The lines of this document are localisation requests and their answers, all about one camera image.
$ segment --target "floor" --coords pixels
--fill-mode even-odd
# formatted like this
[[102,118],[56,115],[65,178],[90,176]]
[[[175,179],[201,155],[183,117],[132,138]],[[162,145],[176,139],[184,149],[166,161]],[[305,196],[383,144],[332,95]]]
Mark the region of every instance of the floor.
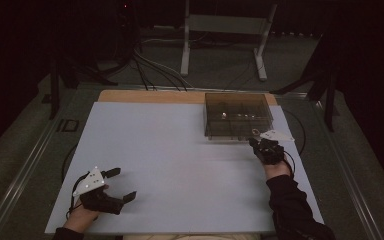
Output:
[[[143,34],[139,54],[179,71],[182,42],[162,35],[152,37],[160,40],[146,38],[158,34]],[[189,91],[268,92],[297,80],[317,45],[312,38],[271,37],[264,54],[268,79],[261,82],[252,54],[258,41],[233,42],[239,43],[221,47],[229,42],[220,41],[219,46],[193,49],[186,82],[171,78],[176,86],[147,67],[143,67],[145,75],[159,91],[183,90],[185,85]],[[61,87],[61,109],[50,121],[50,106],[41,103],[49,93],[46,77],[39,95],[1,137],[0,239],[52,238],[43,232],[93,102],[103,89],[145,89],[133,61],[109,80],[119,85],[108,87],[85,80],[77,89]],[[149,82],[147,87],[153,89]],[[285,110],[297,148],[303,149],[301,158],[325,223],[337,239],[384,239],[384,173],[341,93],[336,93],[335,132],[331,133],[323,123],[323,101],[305,99],[309,87],[276,98]],[[78,120],[79,129],[58,131],[62,119]],[[114,237],[88,235],[86,239]]]

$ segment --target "black sleeve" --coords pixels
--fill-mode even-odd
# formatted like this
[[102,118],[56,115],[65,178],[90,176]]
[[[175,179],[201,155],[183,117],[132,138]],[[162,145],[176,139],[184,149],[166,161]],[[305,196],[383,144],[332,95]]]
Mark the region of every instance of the black sleeve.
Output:
[[335,239],[333,231],[318,223],[307,203],[307,194],[298,189],[298,183],[287,175],[267,181],[271,191],[270,208],[279,240],[286,239]]
[[52,240],[82,240],[84,234],[75,232],[68,228],[57,228]]

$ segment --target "white tabletop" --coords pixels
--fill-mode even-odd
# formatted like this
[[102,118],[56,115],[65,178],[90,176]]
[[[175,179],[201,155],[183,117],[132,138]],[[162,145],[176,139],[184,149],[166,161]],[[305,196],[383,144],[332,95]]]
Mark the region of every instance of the white tabletop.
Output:
[[[273,128],[290,134],[280,106]],[[101,214],[93,234],[272,232],[269,190],[247,142],[204,136],[203,104],[95,103],[71,162],[46,233],[65,222],[76,180],[98,166],[121,168],[105,192],[137,191],[120,215]],[[294,142],[280,142],[295,159],[295,180],[323,222]]]

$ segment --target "transparent box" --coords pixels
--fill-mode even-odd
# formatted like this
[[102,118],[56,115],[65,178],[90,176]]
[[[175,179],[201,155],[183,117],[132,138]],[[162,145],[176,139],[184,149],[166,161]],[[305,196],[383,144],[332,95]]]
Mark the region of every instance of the transparent box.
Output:
[[264,94],[206,93],[204,119],[209,140],[241,141],[273,128]]

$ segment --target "metal frame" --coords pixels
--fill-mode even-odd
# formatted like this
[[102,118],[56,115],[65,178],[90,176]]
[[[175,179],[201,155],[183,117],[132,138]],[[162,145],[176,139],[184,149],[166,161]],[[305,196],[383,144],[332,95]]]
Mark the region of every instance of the metal frame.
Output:
[[271,5],[267,18],[196,15],[189,13],[189,0],[186,0],[185,37],[180,74],[182,76],[187,76],[189,74],[190,31],[260,34],[261,41],[259,46],[254,49],[254,58],[259,79],[262,81],[267,80],[267,73],[263,62],[263,51],[267,43],[276,8],[277,4]]

